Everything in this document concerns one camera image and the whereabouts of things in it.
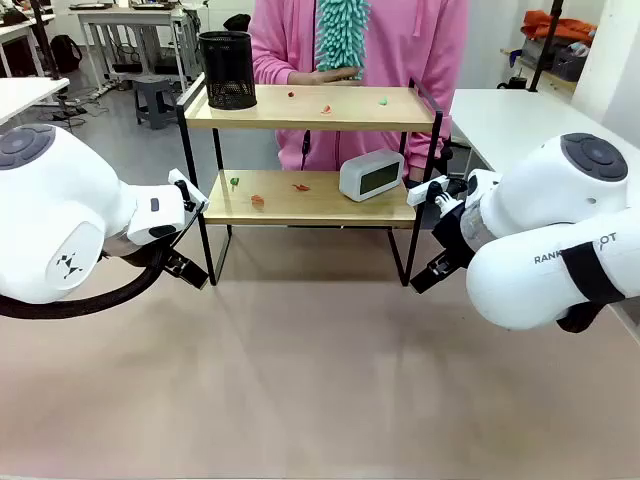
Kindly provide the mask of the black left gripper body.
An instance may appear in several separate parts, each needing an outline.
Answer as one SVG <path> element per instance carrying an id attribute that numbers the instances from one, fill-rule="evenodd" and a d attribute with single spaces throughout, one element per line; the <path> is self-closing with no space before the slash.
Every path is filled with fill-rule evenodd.
<path id="1" fill-rule="evenodd" d="M 126 235 L 112 236 L 105 240 L 102 254 L 120 258 L 138 268 L 159 270 L 164 263 L 170 241 L 157 239 L 145 245 L 136 245 Z"/>

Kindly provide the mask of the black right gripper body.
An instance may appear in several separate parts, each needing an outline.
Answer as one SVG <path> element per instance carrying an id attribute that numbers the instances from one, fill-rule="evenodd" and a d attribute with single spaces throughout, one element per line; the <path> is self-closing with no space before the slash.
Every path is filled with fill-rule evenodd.
<path id="1" fill-rule="evenodd" d="M 461 230 L 465 202 L 457 198 L 467 190 L 467 182 L 451 177 L 438 177 L 434 203 L 440 209 L 440 219 L 432 234 L 443 247 L 435 258 L 438 266 L 468 266 L 475 252 L 464 239 Z"/>

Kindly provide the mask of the person's hand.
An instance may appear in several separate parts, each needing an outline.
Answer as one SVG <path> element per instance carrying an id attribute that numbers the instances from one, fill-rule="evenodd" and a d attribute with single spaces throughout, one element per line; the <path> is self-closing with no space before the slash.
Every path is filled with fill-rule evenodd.
<path id="1" fill-rule="evenodd" d="M 287 79 L 288 85 L 319 86 L 319 85 L 360 85 L 357 79 L 357 68 L 340 68 L 328 71 L 291 72 Z"/>

